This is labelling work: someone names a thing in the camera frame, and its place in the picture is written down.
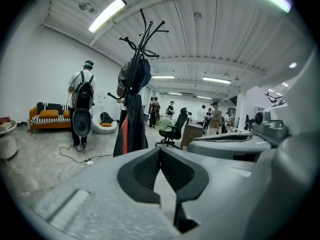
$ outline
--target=desk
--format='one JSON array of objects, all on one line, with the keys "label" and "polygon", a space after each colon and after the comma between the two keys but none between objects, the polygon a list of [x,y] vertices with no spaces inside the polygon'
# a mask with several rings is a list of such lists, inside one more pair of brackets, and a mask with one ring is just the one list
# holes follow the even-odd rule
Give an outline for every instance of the desk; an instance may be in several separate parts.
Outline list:
[{"label": "desk", "polygon": [[203,133],[204,128],[201,125],[193,123],[186,124],[184,127],[180,150],[182,150],[183,146],[187,146],[188,142],[194,138],[202,137]]}]

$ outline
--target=office chair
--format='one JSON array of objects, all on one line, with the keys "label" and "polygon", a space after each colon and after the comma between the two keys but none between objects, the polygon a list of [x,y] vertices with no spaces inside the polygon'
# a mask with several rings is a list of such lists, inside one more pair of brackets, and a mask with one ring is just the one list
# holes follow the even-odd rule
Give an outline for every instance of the office chair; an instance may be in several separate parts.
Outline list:
[{"label": "office chair", "polygon": [[181,138],[181,128],[184,125],[185,121],[187,120],[188,115],[187,115],[187,108],[184,107],[180,110],[180,115],[178,117],[178,120],[175,122],[174,126],[171,127],[171,131],[159,131],[159,134],[164,137],[164,139],[161,140],[161,142],[157,142],[155,144],[155,147],[157,144],[166,144],[167,147],[173,146],[177,149],[179,149],[178,146],[175,145],[174,140],[179,140]]}]

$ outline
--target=gray plastic machine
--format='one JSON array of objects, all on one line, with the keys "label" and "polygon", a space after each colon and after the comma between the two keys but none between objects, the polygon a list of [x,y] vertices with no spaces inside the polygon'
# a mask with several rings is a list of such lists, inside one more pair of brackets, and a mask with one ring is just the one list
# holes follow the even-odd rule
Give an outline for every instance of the gray plastic machine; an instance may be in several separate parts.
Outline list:
[{"label": "gray plastic machine", "polygon": [[213,158],[256,162],[260,154],[299,133],[293,112],[284,98],[255,114],[251,131],[199,137],[191,140],[187,150]]},{"label": "gray plastic machine", "polygon": [[[302,94],[316,89],[316,54],[299,76],[304,84],[297,81],[292,89],[303,89]],[[302,104],[292,102],[297,99]],[[284,134],[277,129],[290,126],[290,118],[282,124],[275,114],[277,107],[292,104],[292,118],[297,119],[304,100],[289,94],[287,103],[256,117],[254,133],[275,146],[264,150],[256,163],[154,147],[90,165],[48,193],[35,212],[24,206],[20,210],[43,238],[53,240],[256,240],[280,229],[281,239],[291,239],[284,229],[297,227],[285,225],[297,211],[306,210],[301,205],[312,197],[319,175],[320,123],[312,115],[304,121],[308,127],[297,127],[299,132],[278,143]],[[313,106],[320,107],[320,101]],[[154,192],[159,170],[176,194],[173,224]]]}]

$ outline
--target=white t-shirt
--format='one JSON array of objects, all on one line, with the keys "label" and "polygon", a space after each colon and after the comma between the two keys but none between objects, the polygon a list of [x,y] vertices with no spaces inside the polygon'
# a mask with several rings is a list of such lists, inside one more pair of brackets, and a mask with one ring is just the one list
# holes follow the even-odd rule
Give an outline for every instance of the white t-shirt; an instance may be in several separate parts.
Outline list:
[{"label": "white t-shirt", "polygon": [[205,120],[205,116],[207,115],[206,111],[203,108],[200,108],[196,113],[197,121],[203,122]]},{"label": "white t-shirt", "polygon": [[[83,76],[84,76],[84,81],[85,82],[89,82],[90,79],[91,79],[91,72],[88,71],[88,70],[84,70],[83,71]],[[73,87],[74,89],[76,89],[78,87],[79,84],[81,84],[81,71],[77,71],[75,73],[73,73],[72,77],[70,78],[69,82],[68,82],[69,86],[70,87]],[[91,85],[92,85],[92,89],[93,91],[95,91],[96,89],[96,78],[94,77],[92,79],[92,82],[91,82]],[[70,108],[73,108],[73,104],[72,104],[72,100],[70,99]]]}]

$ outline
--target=concrete floor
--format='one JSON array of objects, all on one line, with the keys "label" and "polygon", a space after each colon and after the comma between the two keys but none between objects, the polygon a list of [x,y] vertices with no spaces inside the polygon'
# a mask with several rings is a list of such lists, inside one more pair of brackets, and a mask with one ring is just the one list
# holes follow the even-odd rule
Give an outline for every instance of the concrete floor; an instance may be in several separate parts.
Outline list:
[{"label": "concrete floor", "polygon": [[[0,174],[7,185],[12,197],[17,202],[23,202],[29,208],[34,209],[37,202],[55,186],[64,181],[72,179],[88,165],[77,163],[93,156],[111,155],[114,150],[118,133],[100,135],[91,132],[88,135],[88,146],[84,152],[77,152],[68,148],[72,141],[70,130],[34,130],[33,134],[27,133],[27,127],[17,127],[8,133],[17,139],[18,151],[8,160],[0,161]],[[149,147],[154,147],[156,142],[161,140],[158,131],[146,129],[146,138]],[[111,160],[113,156],[95,157],[93,163],[102,160]],[[166,217],[173,221],[176,194],[168,184],[163,173],[160,171],[154,191],[161,196],[161,209]]]}]

